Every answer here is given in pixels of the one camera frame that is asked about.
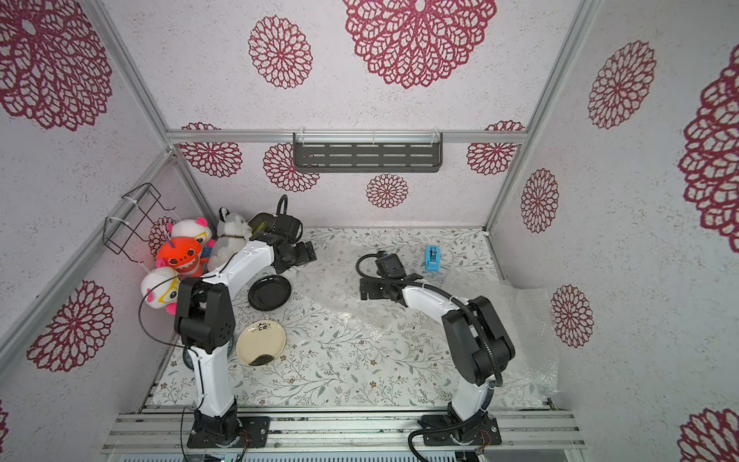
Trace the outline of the clear bubble wrap sheet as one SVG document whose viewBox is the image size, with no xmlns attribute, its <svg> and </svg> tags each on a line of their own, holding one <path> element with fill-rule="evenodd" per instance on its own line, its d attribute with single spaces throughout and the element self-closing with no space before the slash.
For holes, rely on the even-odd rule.
<svg viewBox="0 0 739 462">
<path fill-rule="evenodd" d="M 458 298 L 485 296 L 511 337 L 515 358 L 503 371 L 492 408 L 539 408 L 557 388 L 559 355 L 543 290 L 503 282 L 484 235 L 475 229 L 316 229 L 318 259 L 290 272 L 296 295 L 319 312 L 310 342 L 323 369 L 340 375 L 335 400 L 349 405 L 440 406 L 460 379 L 442 325 L 390 300 L 360 300 L 361 275 L 374 275 L 375 252 L 395 253 L 408 273 Z M 425 270 L 438 246 L 441 269 Z"/>
</svg>

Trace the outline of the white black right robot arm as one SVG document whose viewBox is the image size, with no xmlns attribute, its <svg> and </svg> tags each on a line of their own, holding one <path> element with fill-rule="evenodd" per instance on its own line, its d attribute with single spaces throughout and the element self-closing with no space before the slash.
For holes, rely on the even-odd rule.
<svg viewBox="0 0 739 462">
<path fill-rule="evenodd" d="M 421 280 L 362 276 L 362 300 L 392 300 L 438 321 L 460 381 L 450 402 L 450 416 L 469 421 L 486 411 L 502 373 L 516 351 L 492 302 L 484 296 L 456 298 Z"/>
</svg>

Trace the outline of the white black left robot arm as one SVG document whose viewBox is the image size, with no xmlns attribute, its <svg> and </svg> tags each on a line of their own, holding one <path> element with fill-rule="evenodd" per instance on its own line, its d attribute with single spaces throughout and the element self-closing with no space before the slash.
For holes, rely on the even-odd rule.
<svg viewBox="0 0 739 462">
<path fill-rule="evenodd" d="M 227 363 L 228 343 L 236 328 L 233 296 L 265 269 L 284 273 L 316 259 L 310 242 L 291 244 L 280 237 L 264 237 L 249 242 L 211 273 L 182 280 L 174 329 L 194 363 L 200 414 L 222 418 L 236 405 Z"/>
</svg>

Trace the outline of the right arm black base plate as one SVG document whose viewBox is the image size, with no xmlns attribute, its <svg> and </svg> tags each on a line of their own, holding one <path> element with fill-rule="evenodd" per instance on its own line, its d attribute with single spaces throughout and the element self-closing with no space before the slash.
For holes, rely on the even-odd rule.
<svg viewBox="0 0 739 462">
<path fill-rule="evenodd" d="M 442 415 L 427 414 L 418 419 L 423 444 L 440 446 L 499 446 L 502 434 L 498 421 L 487 410 L 477 410 L 471 418 L 462 421 L 451 406 Z"/>
</svg>

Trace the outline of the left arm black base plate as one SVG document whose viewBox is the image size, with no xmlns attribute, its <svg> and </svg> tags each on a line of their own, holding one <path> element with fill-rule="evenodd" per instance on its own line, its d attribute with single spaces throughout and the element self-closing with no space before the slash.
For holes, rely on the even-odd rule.
<svg viewBox="0 0 739 462">
<path fill-rule="evenodd" d="M 261 449 L 267 444 L 271 418 L 267 416 L 238 416 L 233 404 L 224 416 L 211 417 L 194 412 L 194 424 L 187 449 L 247 448 Z"/>
</svg>

